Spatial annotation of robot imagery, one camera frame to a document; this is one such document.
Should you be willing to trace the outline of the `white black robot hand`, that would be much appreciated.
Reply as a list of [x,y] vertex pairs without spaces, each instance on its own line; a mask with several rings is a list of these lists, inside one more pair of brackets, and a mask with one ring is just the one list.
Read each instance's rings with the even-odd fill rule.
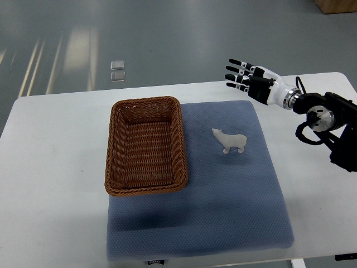
[[277,105],[291,110],[296,99],[305,92],[302,87],[287,84],[282,76],[244,61],[229,59],[226,85],[240,90],[264,105]]

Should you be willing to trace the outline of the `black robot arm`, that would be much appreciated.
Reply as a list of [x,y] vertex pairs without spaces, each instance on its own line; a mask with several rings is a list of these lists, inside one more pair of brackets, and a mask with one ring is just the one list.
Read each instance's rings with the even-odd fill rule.
[[296,137],[309,145],[326,145],[330,162],[356,172],[356,104],[335,93],[307,93],[296,98],[292,109],[305,114]]

